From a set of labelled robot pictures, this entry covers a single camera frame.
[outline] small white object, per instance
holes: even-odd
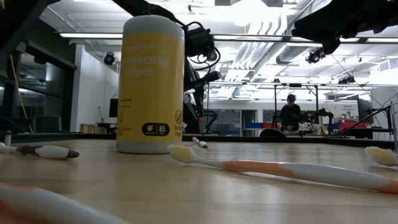
[[[198,143],[199,143],[199,139],[197,139],[196,137],[192,137],[192,141],[193,141],[195,144],[198,144]]]
[[[7,134],[4,137],[4,144],[6,146],[11,146],[11,132],[7,131]]]
[[[68,156],[69,149],[58,146],[38,147],[35,152],[43,158],[64,159]]]
[[[192,137],[192,141],[201,148],[207,149],[207,143],[204,141],[199,141],[196,137]]]

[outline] ceiling light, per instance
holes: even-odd
[[[366,42],[375,42],[375,43],[398,43],[397,38],[368,38]]]
[[[344,39],[340,38],[341,43],[352,43],[352,42],[358,42],[359,38],[349,38],[349,39]]]
[[[69,39],[122,39],[123,34],[93,34],[93,33],[60,33],[63,38]]]
[[[280,42],[282,41],[283,37],[272,35],[214,34],[213,38],[214,41]]]
[[[243,82],[210,82],[210,85],[242,85]]]
[[[322,47],[322,44],[318,43],[286,43],[287,46],[289,47]]]
[[[304,43],[313,43],[311,40],[307,40],[301,37],[291,37],[290,41],[292,42],[304,42]]]
[[[112,0],[74,0],[75,2],[114,3]]]

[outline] toothbrush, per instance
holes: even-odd
[[[390,149],[382,149],[380,147],[371,146],[366,147],[365,152],[368,157],[373,161],[383,166],[398,166],[398,157]]]
[[[49,159],[73,159],[80,154],[71,149],[58,146],[19,146],[9,147],[0,142],[0,151],[16,151],[22,155],[33,155]]]
[[[174,159],[187,164],[197,163],[235,172],[260,172],[324,184],[398,194],[398,180],[367,172],[292,162],[214,161],[198,157],[191,147],[171,145],[168,149]]]
[[[199,141],[196,137],[192,137],[192,141],[201,148],[207,149],[207,143],[204,141]]]
[[[0,183],[0,203],[3,208],[35,215],[51,223],[127,223],[60,194],[34,187]]]

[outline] wall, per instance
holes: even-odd
[[[89,54],[83,45],[76,47],[78,70],[73,81],[71,131],[79,131],[80,124],[116,123],[109,117],[109,101],[118,93],[118,74]]]
[[[37,19],[31,31],[25,35],[25,40],[34,42],[70,63],[75,63],[75,44],[70,45],[69,40],[62,38],[57,32],[44,21]]]

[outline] security camera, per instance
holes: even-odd
[[[104,58],[104,63],[106,65],[114,65],[116,63],[116,59],[114,57],[114,52],[106,53],[106,56]]]
[[[305,61],[307,61],[308,63],[317,63],[325,57],[325,52],[323,51],[323,48],[320,47],[316,50],[310,51],[310,55],[305,59]]]

